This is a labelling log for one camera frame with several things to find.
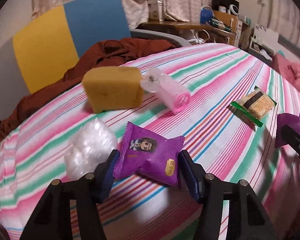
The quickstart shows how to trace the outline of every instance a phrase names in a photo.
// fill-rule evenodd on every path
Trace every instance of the pink lint roller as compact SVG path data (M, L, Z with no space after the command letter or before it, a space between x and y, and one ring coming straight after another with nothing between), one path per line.
M156 67L146 71L140 86L149 93L155 93L174 114L184 110L190 103L190 91Z

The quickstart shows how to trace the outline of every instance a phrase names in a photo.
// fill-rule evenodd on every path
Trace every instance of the chair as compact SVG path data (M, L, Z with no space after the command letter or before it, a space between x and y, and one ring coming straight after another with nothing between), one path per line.
M130 30L121 0L68 2L31 21L0 48L0 119L10 116L23 96L62 78L96 42L125 37L190 45L177 36Z

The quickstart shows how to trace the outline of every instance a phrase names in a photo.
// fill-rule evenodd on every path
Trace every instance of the clear plastic bag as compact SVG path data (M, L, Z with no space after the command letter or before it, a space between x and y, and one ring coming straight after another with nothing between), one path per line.
M64 156L67 176L77 180L93 172L99 163L107 160L117 144L115 134L101 120L88 122L70 138L71 146Z

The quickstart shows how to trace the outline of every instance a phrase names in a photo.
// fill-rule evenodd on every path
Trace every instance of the pink striped blanket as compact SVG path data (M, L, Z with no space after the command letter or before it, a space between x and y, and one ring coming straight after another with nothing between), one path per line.
M127 63L142 72L158 67L185 85L190 106L173 115L152 94L138 109L92 114L82 85L40 109L0 143L0 224L19 239L50 182L67 181L64 152L69 138L85 123L102 119L120 143L127 121L166 138L184 135L184 148L197 163L222 180L247 180L282 236L300 208L300 160L289 146L274 148L276 116L299 114L300 94L260 60L226 44L178 48ZM252 129L229 104L254 86L278 104ZM228 202L224 202L220 238L225 239ZM116 181L110 197L98 205L109 240L190 239L201 207L186 190L165 187L137 175ZM74 239L80 238L75 202Z

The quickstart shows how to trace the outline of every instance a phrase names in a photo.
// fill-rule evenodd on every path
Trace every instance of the blue cushion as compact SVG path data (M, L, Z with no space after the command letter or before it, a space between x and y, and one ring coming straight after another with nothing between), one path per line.
M96 42L131 37L121 0L74 0L64 9L79 57Z

